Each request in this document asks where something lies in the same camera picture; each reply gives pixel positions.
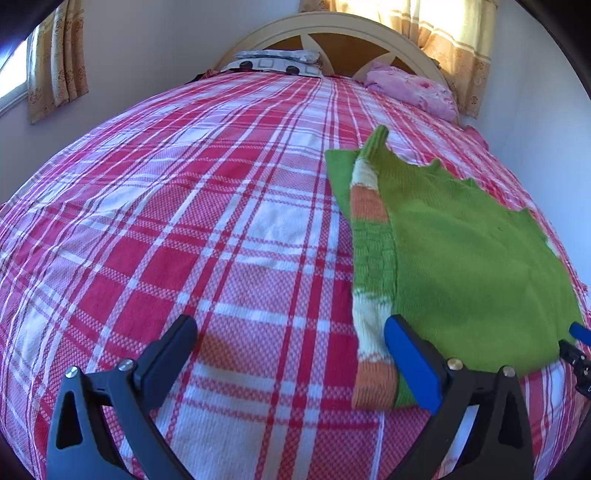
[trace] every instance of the wall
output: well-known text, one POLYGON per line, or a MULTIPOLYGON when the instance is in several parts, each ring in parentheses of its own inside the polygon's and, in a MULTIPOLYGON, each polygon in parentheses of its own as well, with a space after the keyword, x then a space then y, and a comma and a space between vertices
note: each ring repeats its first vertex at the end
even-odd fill
POLYGON ((21 102, 0 116, 0 203, 45 161, 101 122, 211 67, 252 30, 297 12, 298 0, 86 0, 90 92, 35 125, 21 102))
POLYGON ((499 1, 493 66, 470 121, 552 223, 591 284, 591 100, 546 30, 499 1))

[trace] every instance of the window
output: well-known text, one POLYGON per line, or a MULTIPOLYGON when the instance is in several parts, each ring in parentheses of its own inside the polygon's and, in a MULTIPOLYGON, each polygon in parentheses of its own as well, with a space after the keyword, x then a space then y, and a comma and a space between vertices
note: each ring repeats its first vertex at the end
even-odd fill
POLYGON ((22 42, 0 70, 0 115, 27 94, 27 44, 22 42))

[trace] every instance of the sheer curtain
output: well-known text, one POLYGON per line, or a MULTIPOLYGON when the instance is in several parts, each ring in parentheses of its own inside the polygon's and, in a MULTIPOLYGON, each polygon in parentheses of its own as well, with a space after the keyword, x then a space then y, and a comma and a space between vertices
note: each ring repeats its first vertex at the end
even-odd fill
POLYGON ((32 124, 88 93, 83 27, 82 0, 66 0, 33 32, 27 72, 32 124))
POLYGON ((415 42, 439 62, 461 113, 477 117, 491 69, 493 0, 301 0, 300 11, 369 18, 415 42))

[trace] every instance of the arched headboard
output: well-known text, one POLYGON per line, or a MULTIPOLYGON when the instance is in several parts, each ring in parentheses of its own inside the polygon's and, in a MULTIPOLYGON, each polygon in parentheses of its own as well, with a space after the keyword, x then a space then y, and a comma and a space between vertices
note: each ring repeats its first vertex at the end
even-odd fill
POLYGON ((372 60, 446 85, 435 62, 394 30, 366 18, 336 12, 308 12, 276 20, 232 47, 217 63, 220 69, 241 50, 316 50, 324 74, 362 79, 372 60))

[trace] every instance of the bed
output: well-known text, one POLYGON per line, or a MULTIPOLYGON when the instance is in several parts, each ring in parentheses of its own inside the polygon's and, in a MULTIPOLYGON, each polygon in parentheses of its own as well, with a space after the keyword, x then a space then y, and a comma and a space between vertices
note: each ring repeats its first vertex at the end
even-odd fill
MULTIPOLYGON (((66 368, 135 358, 181 313, 197 320, 199 340, 153 419, 195 478, 392 471, 428 414, 351 408, 352 241, 323 162, 326 149, 358 148, 379 124, 405 161, 440 158, 503 205, 530 208, 591 325, 586 287, 515 176, 461 128, 350 78, 379 57, 444 84, 417 47, 359 17, 309 13, 259 29, 218 67, 267 47, 320 51, 327 76, 238 72, 164 92, 59 152, 0 210, 0 433, 35 478, 46 475, 66 368)), ((522 390, 541 479, 586 406, 560 362, 522 390)), ((440 475, 469 427, 467 416, 440 475)))

